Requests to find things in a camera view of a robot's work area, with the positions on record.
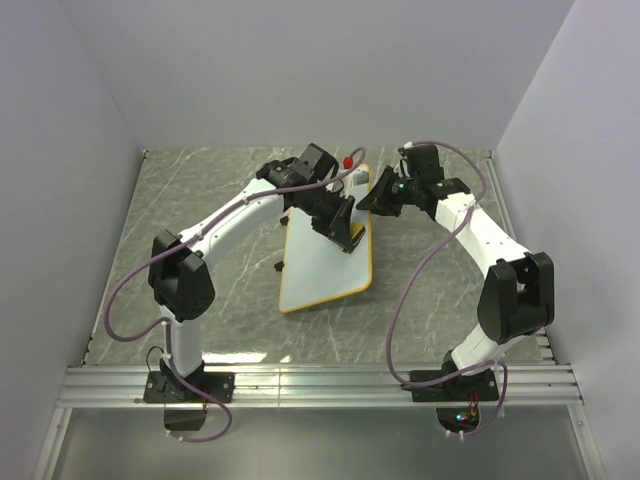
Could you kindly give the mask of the yellow bone-shaped eraser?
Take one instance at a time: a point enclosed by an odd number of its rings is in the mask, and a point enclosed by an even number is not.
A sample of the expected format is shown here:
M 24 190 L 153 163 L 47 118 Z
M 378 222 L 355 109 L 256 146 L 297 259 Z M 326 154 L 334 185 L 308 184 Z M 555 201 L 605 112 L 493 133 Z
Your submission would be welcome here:
M 350 224 L 350 247 L 349 252 L 352 252 L 360 243 L 362 238 L 366 235 L 366 226 L 352 222 Z

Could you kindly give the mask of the yellow framed whiteboard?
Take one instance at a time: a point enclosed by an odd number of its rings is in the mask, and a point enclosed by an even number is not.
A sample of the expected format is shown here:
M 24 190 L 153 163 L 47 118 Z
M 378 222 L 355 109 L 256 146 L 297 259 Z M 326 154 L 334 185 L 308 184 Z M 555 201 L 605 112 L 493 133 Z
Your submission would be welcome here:
M 279 310 L 289 314 L 365 291 L 373 280 L 372 217 L 352 210 L 351 224 L 362 227 L 351 253 L 312 229 L 312 218 L 288 211 L 281 270 Z

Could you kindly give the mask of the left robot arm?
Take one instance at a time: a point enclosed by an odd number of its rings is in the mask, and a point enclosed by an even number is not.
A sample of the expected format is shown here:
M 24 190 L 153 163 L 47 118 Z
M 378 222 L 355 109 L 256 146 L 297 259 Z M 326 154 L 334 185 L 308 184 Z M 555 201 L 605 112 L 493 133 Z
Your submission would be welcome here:
M 227 253 L 258 226 L 290 209 L 310 219 L 314 233 L 350 254 L 367 232 L 352 219 L 355 198 L 346 186 L 359 173 L 366 151 L 357 148 L 346 169 L 311 143 L 297 157 L 263 164 L 223 207 L 179 234 L 164 231 L 152 248 L 148 283 L 165 324 L 166 388 L 180 402 L 202 390 L 200 318 L 214 302 L 212 274 Z

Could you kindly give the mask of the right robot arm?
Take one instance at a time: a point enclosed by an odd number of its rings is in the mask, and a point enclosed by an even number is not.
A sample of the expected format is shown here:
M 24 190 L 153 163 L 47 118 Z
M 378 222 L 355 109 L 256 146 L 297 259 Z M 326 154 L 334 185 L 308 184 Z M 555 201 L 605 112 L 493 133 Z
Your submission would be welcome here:
M 406 206 L 418 208 L 447 232 L 419 265 L 426 266 L 457 241 L 483 275 L 477 324 L 445 357 L 438 379 L 448 397 L 461 400 L 475 390 L 476 373 L 553 322 L 555 274 L 548 254 L 533 253 L 519 244 L 484 211 L 482 194 L 473 194 L 459 178 L 446 177 L 439 159 L 442 146 L 420 141 L 400 147 L 397 166 L 384 169 L 357 207 L 393 217 Z

